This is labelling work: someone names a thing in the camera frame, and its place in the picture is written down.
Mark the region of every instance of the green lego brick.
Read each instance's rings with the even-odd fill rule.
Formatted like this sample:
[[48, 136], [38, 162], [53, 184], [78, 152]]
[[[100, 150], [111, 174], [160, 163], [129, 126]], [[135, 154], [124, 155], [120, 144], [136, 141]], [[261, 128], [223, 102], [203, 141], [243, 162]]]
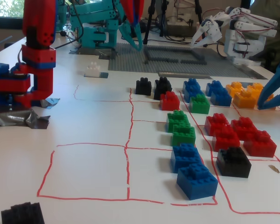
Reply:
[[196, 135], [194, 127], [190, 127], [189, 133], [179, 133], [173, 132], [173, 137], [171, 141], [172, 146], [180, 146], [182, 143], [192, 143], [195, 144]]
[[210, 103], [205, 95], [197, 94], [196, 97], [191, 97], [189, 110], [191, 113], [209, 114]]
[[167, 115], [167, 132], [173, 133], [173, 126], [179, 124], [188, 124], [188, 117], [183, 111], [173, 111], [173, 113], [168, 113]]

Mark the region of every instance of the small debris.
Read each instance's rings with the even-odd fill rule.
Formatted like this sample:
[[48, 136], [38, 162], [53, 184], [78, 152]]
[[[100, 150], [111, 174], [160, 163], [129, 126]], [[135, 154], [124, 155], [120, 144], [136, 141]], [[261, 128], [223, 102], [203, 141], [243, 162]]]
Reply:
[[280, 171], [273, 165], [269, 165], [269, 168], [271, 168], [273, 171], [275, 171], [277, 174], [280, 173]]

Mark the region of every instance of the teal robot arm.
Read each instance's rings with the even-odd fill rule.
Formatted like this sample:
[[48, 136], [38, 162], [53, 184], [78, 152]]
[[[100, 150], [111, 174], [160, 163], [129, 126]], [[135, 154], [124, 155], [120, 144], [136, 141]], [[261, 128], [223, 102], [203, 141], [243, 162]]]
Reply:
[[58, 0], [56, 31], [63, 31], [66, 24], [67, 5], [65, 0]]
[[[83, 48], [114, 48], [117, 43], [117, 30], [134, 48], [141, 50], [142, 38], [140, 26], [134, 26], [139, 45], [131, 37], [131, 27], [126, 19], [124, 9], [119, 0], [102, 0], [100, 2], [75, 5], [77, 13], [82, 23], [105, 21], [105, 27], [84, 27], [84, 35], [79, 40]], [[82, 32], [80, 23], [77, 19], [73, 6], [70, 7], [70, 22], [72, 29]]]

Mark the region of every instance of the blue lego base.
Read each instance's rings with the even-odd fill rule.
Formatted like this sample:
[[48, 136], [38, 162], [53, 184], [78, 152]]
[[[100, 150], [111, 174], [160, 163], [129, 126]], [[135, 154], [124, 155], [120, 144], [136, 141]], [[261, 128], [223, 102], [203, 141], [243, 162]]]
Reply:
[[198, 150], [193, 144], [182, 143], [181, 146], [173, 146], [170, 159], [173, 173], [177, 174], [179, 168], [187, 167], [192, 163], [201, 163]]
[[199, 163], [180, 168], [176, 183], [189, 200], [214, 196], [218, 186], [218, 180], [203, 164]]
[[212, 91], [210, 101], [216, 106], [230, 106], [232, 97], [228, 94], [225, 88], [221, 88]]
[[198, 89], [200, 89], [200, 85], [197, 80], [195, 78], [189, 78], [188, 81], [183, 82], [182, 93], [185, 94], [186, 87], [190, 86], [196, 86]]
[[211, 93], [214, 91], [214, 90], [218, 90], [218, 89], [221, 89], [223, 88], [222, 84], [220, 81], [212, 81], [212, 83], [207, 83], [206, 85], [206, 90], [205, 90], [205, 94], [206, 96], [210, 97], [211, 96]]

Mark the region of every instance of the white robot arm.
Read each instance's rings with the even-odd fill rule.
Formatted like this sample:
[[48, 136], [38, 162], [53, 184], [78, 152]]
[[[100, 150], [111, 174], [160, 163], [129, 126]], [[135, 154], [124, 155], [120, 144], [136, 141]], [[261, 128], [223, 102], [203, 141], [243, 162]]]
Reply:
[[[275, 28], [278, 25], [277, 21], [253, 15], [248, 9], [227, 7], [224, 13], [207, 17], [201, 23], [193, 36], [191, 47], [219, 41], [222, 38], [220, 28], [227, 24], [229, 29], [226, 31], [224, 52], [233, 57], [234, 63], [237, 64], [250, 64], [248, 58], [263, 51], [266, 37], [275, 37]], [[206, 37], [195, 44], [204, 32]], [[248, 40], [243, 33], [257, 34], [259, 39]]]

